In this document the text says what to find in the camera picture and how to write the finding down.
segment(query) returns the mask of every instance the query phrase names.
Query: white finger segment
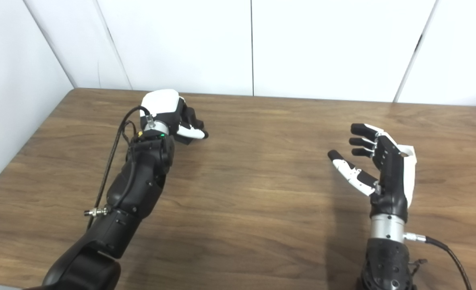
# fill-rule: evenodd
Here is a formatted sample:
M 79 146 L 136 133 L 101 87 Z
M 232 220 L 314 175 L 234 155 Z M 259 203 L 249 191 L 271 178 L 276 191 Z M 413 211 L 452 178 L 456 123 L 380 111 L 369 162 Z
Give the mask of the white finger segment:
M 343 159 L 333 160 L 333 165 L 345 177 L 347 182 L 358 189 L 358 191 L 365 194 L 366 196 L 370 196 L 372 193 L 374 193 L 373 187 L 368 186 L 358 180 L 358 174 L 360 174 L 362 171 L 361 169 L 356 169 L 356 167 L 351 169 L 347 161 Z

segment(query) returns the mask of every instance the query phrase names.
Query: textured black grip surface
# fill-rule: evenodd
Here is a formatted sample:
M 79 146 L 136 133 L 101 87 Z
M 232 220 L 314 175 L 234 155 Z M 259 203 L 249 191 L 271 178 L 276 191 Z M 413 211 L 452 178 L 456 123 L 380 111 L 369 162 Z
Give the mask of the textured black grip surface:
M 389 239 L 371 238 L 361 273 L 365 290 L 411 290 L 412 275 L 408 268 L 408 248 Z

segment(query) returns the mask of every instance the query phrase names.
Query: prosthetic hand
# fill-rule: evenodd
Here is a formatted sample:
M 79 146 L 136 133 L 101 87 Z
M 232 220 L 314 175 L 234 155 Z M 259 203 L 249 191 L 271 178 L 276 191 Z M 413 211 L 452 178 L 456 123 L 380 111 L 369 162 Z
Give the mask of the prosthetic hand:
M 144 130 L 153 129 L 174 138 L 185 144 L 193 139 L 205 139 L 208 134 L 204 131 L 204 122 L 195 116 L 195 110 L 186 105 L 183 97 L 172 89 L 158 90 L 146 94 L 142 106 L 150 111 L 154 122 L 149 123 L 150 117 L 141 111 L 141 125 Z
M 335 150 L 328 153 L 348 182 L 370 197 L 372 206 L 370 239 L 358 290 L 413 289 L 409 252 L 403 241 L 415 181 L 415 150 L 397 144 L 388 133 L 371 125 L 353 124 L 351 133 L 362 136 L 349 139 L 351 145 L 362 146 L 352 149 L 352 154 L 371 158 L 380 171 L 377 179 Z
M 140 132 L 127 121 L 137 110 L 142 112 Z M 124 129 L 131 123 L 134 134 L 129 139 Z M 148 93 L 142 106 L 130 110 L 118 128 L 95 208 L 85 211 L 90 217 L 86 233 L 52 265 L 43 286 L 29 290 L 114 290 L 120 278 L 115 259 L 122 257 L 161 196 L 174 159 L 173 138 L 185 144 L 207 138 L 203 128 L 204 123 L 175 90 Z M 107 204 L 99 209 L 121 135 L 128 145 L 126 163 L 107 190 Z
M 335 150 L 328 153 L 333 165 L 352 186 L 370 197 L 371 217 L 394 215 L 407 222 L 417 163 L 413 146 L 399 145 L 387 132 L 367 124 L 351 125 L 351 133 L 362 136 L 349 139 L 351 145 L 362 146 L 352 149 L 352 154 L 371 158 L 380 171 L 379 180 L 356 168 Z

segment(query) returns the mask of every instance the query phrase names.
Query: fingertip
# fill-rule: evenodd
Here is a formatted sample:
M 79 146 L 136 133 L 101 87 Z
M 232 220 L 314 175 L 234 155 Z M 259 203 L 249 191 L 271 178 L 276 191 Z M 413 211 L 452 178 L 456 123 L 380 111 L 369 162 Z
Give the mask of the fingertip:
M 336 150 L 331 150 L 328 152 L 328 157 L 331 161 L 333 160 L 336 160 L 336 159 L 340 159 L 340 160 L 343 160 L 343 156 L 340 155 L 340 153 L 338 153 L 338 151 Z

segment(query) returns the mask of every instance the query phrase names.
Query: cable connector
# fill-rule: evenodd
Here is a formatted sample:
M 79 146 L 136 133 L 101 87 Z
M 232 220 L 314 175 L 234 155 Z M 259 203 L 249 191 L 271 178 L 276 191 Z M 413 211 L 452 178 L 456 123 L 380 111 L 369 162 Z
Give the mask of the cable connector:
M 105 216 L 109 213 L 109 210 L 104 207 L 103 209 L 97 209 L 96 207 L 94 209 L 89 209 L 87 211 L 84 211 L 84 216 L 93 216 L 93 217 L 98 217 L 98 216 Z
M 426 236 L 417 235 L 414 233 L 404 233 L 403 237 L 404 239 L 412 240 L 413 242 L 426 242 Z
M 146 115 L 145 119 L 147 120 L 147 124 L 148 124 L 149 128 L 154 128 L 155 127 L 154 118 L 152 117 L 151 114 Z

